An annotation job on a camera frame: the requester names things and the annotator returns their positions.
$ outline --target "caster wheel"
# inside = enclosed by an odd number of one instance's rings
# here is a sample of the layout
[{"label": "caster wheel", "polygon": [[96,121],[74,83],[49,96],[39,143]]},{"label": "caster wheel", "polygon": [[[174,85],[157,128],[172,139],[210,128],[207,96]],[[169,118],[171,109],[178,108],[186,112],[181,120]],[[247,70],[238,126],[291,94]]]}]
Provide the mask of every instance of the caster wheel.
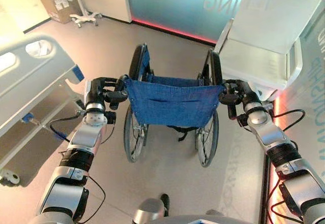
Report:
[{"label": "caster wheel", "polygon": [[15,186],[19,184],[20,178],[19,176],[8,170],[8,169],[1,169],[0,170],[0,184],[4,186]]}]

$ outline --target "shoe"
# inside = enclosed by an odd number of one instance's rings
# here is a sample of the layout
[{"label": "shoe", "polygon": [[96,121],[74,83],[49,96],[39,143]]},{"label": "shoe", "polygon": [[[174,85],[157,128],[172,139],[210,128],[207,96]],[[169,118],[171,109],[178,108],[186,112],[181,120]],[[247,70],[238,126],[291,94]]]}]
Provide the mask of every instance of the shoe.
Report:
[{"label": "shoe", "polygon": [[162,194],[160,199],[163,202],[165,207],[164,216],[169,216],[169,196],[167,194]]}]

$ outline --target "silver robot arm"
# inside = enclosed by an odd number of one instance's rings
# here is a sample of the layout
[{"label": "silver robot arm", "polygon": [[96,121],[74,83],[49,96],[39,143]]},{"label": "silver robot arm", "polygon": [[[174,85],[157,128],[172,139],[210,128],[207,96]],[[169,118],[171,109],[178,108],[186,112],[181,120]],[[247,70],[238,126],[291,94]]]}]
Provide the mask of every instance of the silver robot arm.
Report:
[{"label": "silver robot arm", "polygon": [[[104,87],[113,86],[114,91]],[[105,101],[116,110],[127,99],[122,78],[98,78],[86,85],[85,113],[60,164],[55,168],[38,204],[36,217],[29,224],[78,222],[86,208],[89,191],[84,188],[89,169],[106,132],[114,124],[115,112],[106,112]]]},{"label": "silver robot arm", "polygon": [[[282,129],[277,127],[247,82],[230,80],[220,102],[228,105],[229,117],[241,126],[248,125],[255,134],[275,171],[283,182],[279,185],[290,212],[303,216],[305,224],[325,223],[325,184]],[[243,103],[245,114],[237,117],[236,104]]]}]

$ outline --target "white chair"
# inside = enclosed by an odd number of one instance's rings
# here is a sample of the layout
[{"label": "white chair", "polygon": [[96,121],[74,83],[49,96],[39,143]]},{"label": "white chair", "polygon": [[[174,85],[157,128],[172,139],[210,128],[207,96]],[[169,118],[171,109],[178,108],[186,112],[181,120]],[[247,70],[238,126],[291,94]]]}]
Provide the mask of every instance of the white chair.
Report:
[{"label": "white chair", "polygon": [[224,78],[248,81],[272,101],[302,70],[299,35],[321,0],[242,0],[215,46]]}]

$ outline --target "frosted glass panel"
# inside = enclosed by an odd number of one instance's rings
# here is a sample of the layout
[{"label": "frosted glass panel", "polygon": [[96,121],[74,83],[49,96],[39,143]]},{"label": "frosted glass panel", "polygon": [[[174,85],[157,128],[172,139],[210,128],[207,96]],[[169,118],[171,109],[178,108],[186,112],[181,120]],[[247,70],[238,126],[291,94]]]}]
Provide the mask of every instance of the frosted glass panel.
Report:
[{"label": "frosted glass panel", "polygon": [[130,0],[132,19],[216,42],[241,0]]}]

